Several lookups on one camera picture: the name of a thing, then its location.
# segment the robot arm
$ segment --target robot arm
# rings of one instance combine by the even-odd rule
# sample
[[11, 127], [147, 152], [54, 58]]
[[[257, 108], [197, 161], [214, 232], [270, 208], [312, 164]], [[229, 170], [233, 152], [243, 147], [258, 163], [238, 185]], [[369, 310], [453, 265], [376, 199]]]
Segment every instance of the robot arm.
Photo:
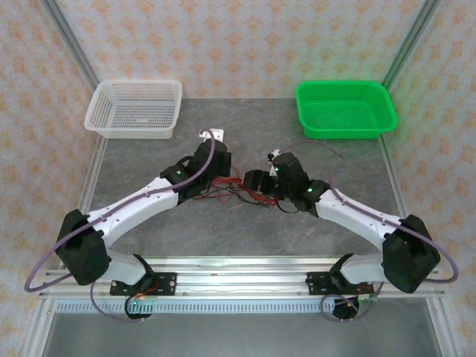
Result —
[[146, 187], [119, 202], [94, 210], [88, 215], [79, 210], [73, 210], [66, 215], [58, 240], [81, 226], [106, 216], [107, 213], [113, 213], [57, 249], [58, 257], [79, 285], [87, 285], [104, 278], [122, 282], [127, 291], [131, 292], [144, 292], [154, 286], [154, 272], [141, 256], [121, 254], [109, 247], [146, 219], [198, 196], [217, 176], [230, 175], [231, 154], [221, 142], [222, 132], [218, 135], [214, 133], [213, 136], [216, 142], [211, 162], [207, 169], [189, 184], [157, 193], [160, 189], [180, 184], [197, 174], [210, 155], [211, 139], [206, 138], [193, 156], [185, 157], [168, 167]]
[[336, 191], [344, 198], [342, 202], [329, 184], [309, 179], [299, 160], [290, 152], [281, 154], [275, 151], [268, 158], [271, 162], [270, 173], [248, 171], [243, 182], [245, 187], [278, 199], [289, 199], [298, 210], [342, 225], [380, 250], [380, 253], [364, 256], [345, 254], [330, 270], [330, 280], [336, 293], [342, 294], [350, 286], [360, 283], [386, 281], [404, 292], [413, 293], [440, 262], [436, 249], [388, 224], [405, 226], [430, 239], [418, 217], [410, 215], [401, 219], [387, 215]]

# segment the black mounting plate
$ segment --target black mounting plate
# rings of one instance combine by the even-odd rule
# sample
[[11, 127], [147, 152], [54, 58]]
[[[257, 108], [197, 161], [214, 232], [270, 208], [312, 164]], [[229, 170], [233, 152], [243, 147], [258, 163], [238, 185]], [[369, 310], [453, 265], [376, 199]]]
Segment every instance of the black mounting plate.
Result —
[[[147, 296], [173, 296], [176, 294], [177, 273], [154, 273], [153, 281], [158, 283], [158, 289], [147, 292]], [[112, 296], [131, 296], [140, 292], [134, 286], [127, 285], [121, 281], [112, 281], [109, 294]]]
[[306, 283], [309, 287], [309, 295], [365, 295], [373, 294], [373, 285], [360, 283], [357, 285], [347, 284], [337, 287], [331, 281], [331, 273], [328, 271], [311, 271], [307, 273]]

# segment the green plastic basket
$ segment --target green plastic basket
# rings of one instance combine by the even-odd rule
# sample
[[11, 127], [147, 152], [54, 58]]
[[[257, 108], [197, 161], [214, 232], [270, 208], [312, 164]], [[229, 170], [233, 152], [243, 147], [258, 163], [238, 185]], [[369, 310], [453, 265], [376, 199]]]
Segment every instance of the green plastic basket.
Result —
[[395, 129], [387, 89], [368, 80], [316, 80], [296, 88], [297, 112], [310, 139], [371, 139]]

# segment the patterned wallpaper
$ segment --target patterned wallpaper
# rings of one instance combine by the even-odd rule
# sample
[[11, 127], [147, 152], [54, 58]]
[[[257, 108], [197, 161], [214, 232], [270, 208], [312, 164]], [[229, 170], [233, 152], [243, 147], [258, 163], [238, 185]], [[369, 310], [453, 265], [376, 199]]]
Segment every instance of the patterned wallpaper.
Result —
[[38, 0], [0, 1], [0, 356], [17, 356], [35, 306], [23, 283], [76, 207], [95, 135], [91, 91]]
[[399, 116], [385, 136], [409, 212], [456, 258], [450, 288], [468, 356], [476, 356], [476, 8], [442, 1], [391, 91]]
[[424, 0], [59, 0], [102, 79], [180, 80], [185, 97], [294, 97], [382, 81]]

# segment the basket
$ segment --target basket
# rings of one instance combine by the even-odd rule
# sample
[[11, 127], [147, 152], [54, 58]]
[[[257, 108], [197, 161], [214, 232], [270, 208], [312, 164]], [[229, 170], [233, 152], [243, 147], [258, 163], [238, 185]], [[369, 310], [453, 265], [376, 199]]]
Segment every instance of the basket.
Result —
[[387, 89], [367, 80], [319, 80], [296, 88], [297, 112], [311, 139], [371, 139], [395, 129]]
[[84, 127], [105, 138], [170, 139], [180, 103], [177, 80], [105, 80], [94, 91]]

